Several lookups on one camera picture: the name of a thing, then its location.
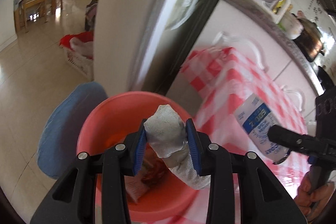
plastic basket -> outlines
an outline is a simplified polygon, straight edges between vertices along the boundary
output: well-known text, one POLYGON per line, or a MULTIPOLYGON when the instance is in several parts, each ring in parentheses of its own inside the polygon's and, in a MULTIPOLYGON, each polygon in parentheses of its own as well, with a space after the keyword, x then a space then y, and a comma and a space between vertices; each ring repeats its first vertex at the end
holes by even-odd
POLYGON ((63 50, 67 63, 83 74, 89 81, 93 81, 93 60, 66 47, 63 47, 63 50))

human hand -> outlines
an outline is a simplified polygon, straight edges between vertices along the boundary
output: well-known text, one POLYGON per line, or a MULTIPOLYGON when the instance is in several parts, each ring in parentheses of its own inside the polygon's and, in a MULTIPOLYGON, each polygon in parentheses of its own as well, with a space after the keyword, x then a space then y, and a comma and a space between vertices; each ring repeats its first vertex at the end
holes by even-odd
POLYGON ((301 212, 307 217, 308 221, 314 220, 327 205, 331 195, 335 190, 333 182, 321 186, 320 188, 309 194, 311 183, 308 176, 309 172, 304 176, 301 185, 297 190, 297 196, 294 198, 296 205, 298 205, 301 212), (311 211, 310 205, 318 202, 314 211, 311 211))

blue gripper pad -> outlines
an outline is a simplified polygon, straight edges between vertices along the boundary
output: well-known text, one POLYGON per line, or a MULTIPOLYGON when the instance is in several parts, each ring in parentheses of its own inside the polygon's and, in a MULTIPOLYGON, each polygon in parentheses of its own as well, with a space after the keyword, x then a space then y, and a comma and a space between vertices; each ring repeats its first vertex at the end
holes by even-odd
POLYGON ((146 131, 144 126, 142 126, 139 141, 134 152, 134 159, 133 159, 134 175, 136 175, 141 169, 143 157, 145 155, 146 145, 147 145, 146 131))
POLYGON ((187 133, 188 145, 190 150, 191 159, 193 161, 193 167, 197 172, 197 175, 201 173, 201 154, 197 148, 196 138, 197 131, 194 123, 191 119, 188 119, 185 123, 185 131, 187 133))

blue cloth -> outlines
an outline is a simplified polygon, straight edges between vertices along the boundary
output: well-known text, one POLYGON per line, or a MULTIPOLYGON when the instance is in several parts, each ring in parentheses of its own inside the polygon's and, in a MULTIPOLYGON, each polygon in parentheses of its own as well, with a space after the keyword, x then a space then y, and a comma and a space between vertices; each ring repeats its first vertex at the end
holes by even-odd
POLYGON ((81 84, 51 114, 37 148, 37 165, 43 173, 57 179, 76 157, 77 140, 85 119, 106 100, 103 87, 81 84))

pink checkered tablecloth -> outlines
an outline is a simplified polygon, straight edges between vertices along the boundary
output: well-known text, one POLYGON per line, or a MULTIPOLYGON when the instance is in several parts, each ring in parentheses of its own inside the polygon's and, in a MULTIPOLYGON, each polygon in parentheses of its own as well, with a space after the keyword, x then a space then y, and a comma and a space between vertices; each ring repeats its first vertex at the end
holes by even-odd
MULTIPOLYGON (((282 164, 273 165, 271 160, 261 154, 233 116, 233 112, 254 93, 266 103, 283 127, 306 134, 305 121, 287 95, 255 63, 232 47, 193 51, 180 72, 203 99, 193 119, 196 129, 208 134, 212 142, 229 152, 242 155, 247 151, 257 152, 294 198, 301 180, 309 171, 307 157, 292 152, 282 164)), ((237 183, 235 189, 236 223, 240 223, 237 183)), ((155 223, 205 223, 208 201, 209 189, 200 190, 183 214, 155 223)))

